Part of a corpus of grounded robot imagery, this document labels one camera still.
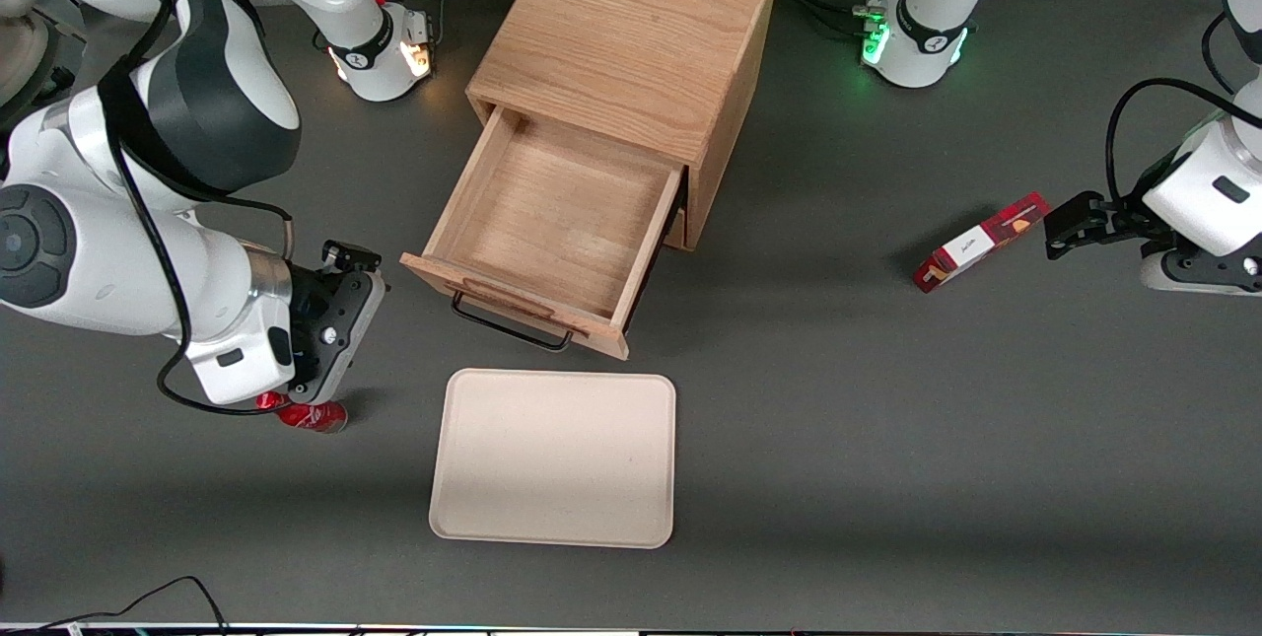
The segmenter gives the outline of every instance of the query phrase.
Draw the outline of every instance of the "gray table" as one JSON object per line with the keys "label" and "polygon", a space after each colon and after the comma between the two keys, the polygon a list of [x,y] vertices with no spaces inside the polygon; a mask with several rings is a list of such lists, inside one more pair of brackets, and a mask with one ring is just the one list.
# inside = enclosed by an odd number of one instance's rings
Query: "gray table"
{"label": "gray table", "polygon": [[[338,83],[300,13],[264,13],[305,127],[294,169],[249,194],[292,209],[299,259],[356,241],[394,284],[347,376],[347,433],[194,414],[151,387],[168,341],[0,313],[0,618],[116,608],[194,573],[236,621],[1258,631],[1257,304],[1146,292],[1136,246],[1050,264],[1036,240],[933,295],[910,284],[997,206],[1099,188],[1127,85],[1209,83],[1218,0],[984,0],[928,92],[886,87],[777,3],[700,249],[663,254],[626,365],[464,323],[394,261],[423,249],[477,141],[463,87],[507,6],[452,1],[437,78],[381,106]],[[1122,174],[1204,111],[1136,101]],[[275,241],[265,215],[206,217]],[[469,366],[670,376],[671,541],[437,539],[443,387]],[[207,615],[180,592],[138,617]]]}

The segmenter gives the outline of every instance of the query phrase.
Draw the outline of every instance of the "red can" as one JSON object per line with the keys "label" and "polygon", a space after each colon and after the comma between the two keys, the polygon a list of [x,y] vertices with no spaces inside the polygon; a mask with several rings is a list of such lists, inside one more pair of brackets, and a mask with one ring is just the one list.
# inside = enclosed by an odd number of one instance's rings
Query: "red can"
{"label": "red can", "polygon": [[[289,398],[280,392],[264,392],[255,400],[257,408],[274,408],[288,403]],[[346,429],[346,408],[338,403],[324,403],[322,405],[290,404],[275,413],[280,421],[298,429],[319,430],[321,434],[337,434]]]}

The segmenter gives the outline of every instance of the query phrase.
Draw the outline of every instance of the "wood grain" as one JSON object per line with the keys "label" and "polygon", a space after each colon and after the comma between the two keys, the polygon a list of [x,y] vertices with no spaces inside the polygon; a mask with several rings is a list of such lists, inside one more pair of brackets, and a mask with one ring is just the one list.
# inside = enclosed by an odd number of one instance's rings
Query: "wood grain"
{"label": "wood grain", "polygon": [[771,1],[762,0],[758,19],[746,38],[745,52],[741,52],[741,64],[732,74],[723,107],[716,116],[705,155],[699,165],[694,165],[695,173],[689,174],[688,223],[683,245],[685,250],[697,249],[702,228],[705,227],[714,197],[718,194],[718,186],[723,180],[727,163],[745,125],[745,116],[750,111],[750,102],[753,101],[758,71],[762,67],[762,48],[767,39],[767,26],[771,25]]}
{"label": "wood grain", "polygon": [[764,0],[517,0],[473,101],[699,164]]}
{"label": "wood grain", "polygon": [[604,318],[596,318],[578,309],[557,307],[541,295],[505,286],[504,281],[496,278],[486,278],[475,269],[464,269],[437,257],[405,254],[399,261],[443,295],[453,295],[456,290],[476,289],[473,295],[466,295],[464,303],[486,313],[509,318],[514,323],[533,327],[550,336],[564,336],[567,331],[573,331],[573,342],[577,344],[586,344],[617,358],[630,356],[621,327],[612,327]]}
{"label": "wood grain", "polygon": [[626,357],[621,329],[681,178],[639,148],[496,107],[425,252],[401,262],[444,294]]}

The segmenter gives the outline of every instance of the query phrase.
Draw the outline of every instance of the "drawer handle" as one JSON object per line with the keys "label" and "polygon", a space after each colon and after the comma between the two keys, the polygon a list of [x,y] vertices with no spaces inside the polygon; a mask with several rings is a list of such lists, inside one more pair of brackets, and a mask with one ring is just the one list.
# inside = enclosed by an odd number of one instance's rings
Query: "drawer handle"
{"label": "drawer handle", "polygon": [[569,347],[569,341],[574,339],[574,332],[565,331],[565,336],[559,341],[559,343],[549,343],[549,341],[540,341],[539,338],[534,338],[533,336],[528,336],[517,329],[514,329],[514,327],[500,326],[498,323],[490,321],[490,318],[480,318],[477,315],[473,315],[473,313],[469,313],[467,312],[467,309],[461,308],[462,300],[464,300],[464,292],[456,292],[454,294],[452,294],[452,312],[454,312],[456,315],[464,318],[464,321],[472,321],[478,326],[490,327],[490,329],[492,331],[500,331],[500,333],[510,336],[511,338],[524,341],[525,343],[531,343],[536,348],[548,350],[549,353],[562,352],[564,348]]}

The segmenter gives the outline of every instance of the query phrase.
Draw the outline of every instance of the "green led light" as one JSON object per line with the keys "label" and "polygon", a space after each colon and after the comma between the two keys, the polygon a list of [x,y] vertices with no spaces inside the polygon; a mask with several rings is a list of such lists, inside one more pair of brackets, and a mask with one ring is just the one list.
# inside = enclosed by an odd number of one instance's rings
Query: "green led light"
{"label": "green led light", "polygon": [[888,42],[890,26],[882,21],[876,33],[871,33],[863,44],[863,61],[872,66],[877,64],[881,61],[882,53],[885,53],[885,44]]}
{"label": "green led light", "polygon": [[952,64],[955,64],[955,62],[959,61],[960,52],[964,50],[964,39],[967,38],[968,38],[968,26],[964,26],[963,33],[959,34],[959,44],[955,44],[955,53],[950,56]]}

